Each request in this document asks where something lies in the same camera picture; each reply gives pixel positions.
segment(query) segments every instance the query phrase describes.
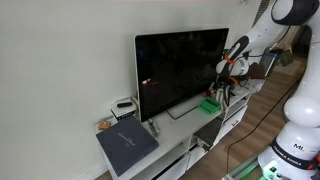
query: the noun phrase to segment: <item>tv stand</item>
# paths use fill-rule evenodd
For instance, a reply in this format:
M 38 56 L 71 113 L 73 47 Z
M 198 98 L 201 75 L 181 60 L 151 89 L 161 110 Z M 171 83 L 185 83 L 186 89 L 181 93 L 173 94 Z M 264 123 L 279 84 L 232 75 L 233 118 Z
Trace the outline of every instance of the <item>tv stand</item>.
M 197 105 L 201 102 L 204 98 L 202 94 L 198 94 L 170 109 L 167 110 L 167 113 L 172 117 L 172 119 L 179 119 L 182 118 L 184 115 L 189 113 L 190 111 L 197 108 Z
M 153 123 L 160 130 L 158 137 L 155 137 L 159 147 L 124 174 L 118 177 L 103 153 L 112 178 L 114 180 L 178 179 L 241 121 L 249 97 L 249 92 L 239 92 L 231 99 L 230 107 L 225 113 L 218 111 L 208 115 L 196 108 L 177 120 L 173 120 L 166 112 L 154 117 Z M 117 123 L 117 120 L 113 119 L 112 124 L 114 123 Z M 148 122 L 142 125 L 153 134 Z M 212 129 L 218 129 L 218 132 L 210 134 Z M 199 135 L 198 132 L 204 130 L 207 130 L 207 133 L 202 135 L 210 137 L 210 142 L 207 141 L 208 138 Z

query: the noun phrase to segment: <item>shelf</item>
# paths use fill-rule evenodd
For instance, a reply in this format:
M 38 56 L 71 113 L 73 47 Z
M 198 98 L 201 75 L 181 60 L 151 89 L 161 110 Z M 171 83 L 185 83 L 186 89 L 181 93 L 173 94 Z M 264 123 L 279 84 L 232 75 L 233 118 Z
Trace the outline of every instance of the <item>shelf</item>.
M 228 120 L 232 115 L 234 115 L 236 112 L 238 112 L 246 104 L 247 104 L 247 100 L 240 100 L 239 102 L 237 102 L 236 104 L 231 106 L 228 110 L 228 113 L 225 117 L 225 120 Z
M 244 89 L 244 88 L 240 88 L 238 86 L 235 87 L 235 89 L 232 91 L 233 94 L 235 94 L 235 96 L 232 96 L 230 98 L 230 105 L 229 107 L 235 105 L 238 101 L 240 101 L 241 99 L 243 99 L 245 96 L 250 94 L 250 91 Z
M 206 124 L 204 127 L 202 127 L 200 130 L 198 130 L 196 133 L 193 134 L 196 138 L 201 141 L 199 146 L 203 147 L 204 145 L 207 148 L 210 149 L 216 139 L 216 137 L 219 134 L 220 127 L 221 127 L 222 121 L 219 119 L 214 119 L 208 124 Z
M 171 151 L 169 151 L 166 155 L 161 157 L 159 160 L 151 164 L 149 167 L 144 169 L 142 172 L 137 174 L 133 180 L 141 180 L 141 179 L 152 179 L 159 172 L 163 171 L 167 166 L 169 166 L 176 159 L 185 154 L 188 150 L 184 148 L 182 144 L 178 145 Z

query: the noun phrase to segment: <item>cable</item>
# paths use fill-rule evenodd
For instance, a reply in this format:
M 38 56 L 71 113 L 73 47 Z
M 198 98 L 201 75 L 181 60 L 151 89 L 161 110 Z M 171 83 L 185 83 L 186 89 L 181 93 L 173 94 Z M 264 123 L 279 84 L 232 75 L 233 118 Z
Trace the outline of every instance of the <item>cable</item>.
M 229 75 L 228 77 L 230 77 L 231 75 L 231 72 L 233 70 L 233 67 L 234 67 L 234 64 L 231 65 L 231 69 L 229 71 Z M 220 83 L 218 83 L 218 79 L 219 79 L 219 76 L 216 78 L 216 84 L 218 84 L 218 88 L 221 88 L 221 85 Z M 230 88 L 227 88 L 228 86 L 228 78 L 226 78 L 224 84 L 223 84 L 223 92 L 222 92 L 222 100 L 220 100 L 220 98 L 218 98 L 217 100 L 223 105 L 223 103 L 226 104 L 227 107 L 229 107 L 229 103 L 230 103 L 230 95 L 229 95 L 229 92 L 226 92 L 226 90 L 228 89 L 228 91 L 230 91 Z
M 283 35 L 276 43 L 274 43 L 274 44 L 269 48 L 269 50 L 272 50 L 274 47 L 276 47 L 276 45 L 278 45 L 278 44 L 284 39 L 284 37 L 286 37 L 286 35 L 288 34 L 290 28 L 291 28 L 291 26 L 289 26 L 289 27 L 287 28 L 287 31 L 284 33 L 284 35 Z
M 254 56 L 240 56 L 238 57 L 236 60 L 240 59 L 240 58 L 244 58 L 244 57 L 261 57 L 263 55 L 265 55 L 266 53 L 260 54 L 260 55 L 254 55 Z
M 260 56 L 263 56 L 263 55 L 264 55 L 264 54 L 257 55 L 257 56 L 248 56 L 248 57 L 260 57 Z M 243 56 L 236 58 L 236 59 L 234 60 L 234 62 L 236 62 L 237 60 L 239 60 L 239 59 L 242 58 L 242 57 L 243 57 Z M 232 64 L 231 69 L 230 69 L 230 71 L 229 71 L 228 77 L 230 76 L 230 74 L 231 74 L 231 72 L 232 72 L 232 70 L 233 70 L 233 67 L 234 67 L 234 65 Z M 249 79 L 246 80 L 246 83 L 245 83 L 244 85 L 241 85 L 241 84 L 239 83 L 240 87 L 244 87 L 245 85 L 247 85 L 248 80 L 249 80 Z M 228 86 L 228 79 L 226 79 L 226 81 L 225 81 L 224 83 L 225 83 L 225 84 L 223 85 L 223 90 L 224 90 L 224 91 L 223 91 L 223 101 L 226 103 L 226 106 L 229 107 L 229 103 L 230 103 L 230 88 L 227 88 L 227 87 L 226 87 L 226 86 Z
M 237 144 L 238 142 L 246 139 L 248 136 L 250 136 L 258 127 L 259 125 L 268 117 L 268 115 L 274 110 L 274 108 L 276 108 L 276 106 L 282 101 L 282 99 L 300 82 L 300 79 L 302 78 L 302 76 L 290 87 L 289 90 L 286 91 L 286 93 L 284 93 L 281 98 L 277 101 L 277 103 L 271 108 L 271 110 L 259 121 L 259 123 L 256 125 L 256 127 L 246 136 L 244 136 L 243 138 L 239 139 L 238 141 L 230 144 L 229 148 L 228 148 L 228 152 L 227 152 L 227 174 L 229 172 L 229 154 L 230 154 L 230 149 L 233 145 Z
M 242 84 L 239 82 L 239 86 L 240 86 L 240 87 L 245 87 L 245 86 L 247 85 L 248 81 L 249 81 L 249 78 L 246 79 L 246 82 L 244 83 L 244 85 L 242 85 Z

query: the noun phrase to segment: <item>white tv cabinet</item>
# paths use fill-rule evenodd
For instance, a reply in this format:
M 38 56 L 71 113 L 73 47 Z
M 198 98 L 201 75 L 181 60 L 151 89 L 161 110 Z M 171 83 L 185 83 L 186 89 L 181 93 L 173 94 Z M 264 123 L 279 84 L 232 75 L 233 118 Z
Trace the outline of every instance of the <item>white tv cabinet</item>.
M 246 103 L 250 93 L 238 92 L 235 94 L 236 96 L 231 99 L 230 107 L 226 113 L 218 111 L 208 115 L 196 108 L 177 120 L 173 120 L 167 113 L 154 117 L 153 120 L 160 129 L 159 136 L 156 137 L 159 147 L 124 174 L 119 177 L 116 175 L 103 152 L 112 178 L 114 180 L 178 179 L 207 152 L 201 148 L 203 145 L 201 143 L 207 142 L 202 141 L 201 137 L 194 136 L 194 133 L 201 128 L 206 129 L 205 126 L 210 123 L 217 122 L 217 128 L 220 128 L 219 133 L 212 136 L 211 144 L 206 144 L 211 149 L 241 121 L 247 108 Z M 117 123 L 114 118 L 112 121 L 112 124 Z M 152 134 L 147 123 L 142 123 L 142 125 Z

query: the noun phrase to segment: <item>cabinet drawer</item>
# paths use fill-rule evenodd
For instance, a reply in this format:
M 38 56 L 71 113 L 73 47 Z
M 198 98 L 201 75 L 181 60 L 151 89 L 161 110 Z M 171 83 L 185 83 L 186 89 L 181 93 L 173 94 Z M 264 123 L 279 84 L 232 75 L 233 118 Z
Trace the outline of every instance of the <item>cabinet drawer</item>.
M 245 105 L 236 114 L 234 114 L 232 117 L 226 120 L 226 122 L 221 126 L 219 134 L 215 142 L 213 143 L 214 145 L 216 145 L 220 141 L 220 139 L 222 139 L 229 131 L 231 131 L 231 129 L 233 129 L 235 126 L 237 126 L 241 122 L 242 117 L 247 110 L 247 107 L 248 106 Z
M 186 154 L 179 162 L 174 164 L 168 171 L 163 173 L 159 178 L 159 180 L 176 180 L 180 176 L 182 176 L 186 170 L 189 162 L 190 155 Z

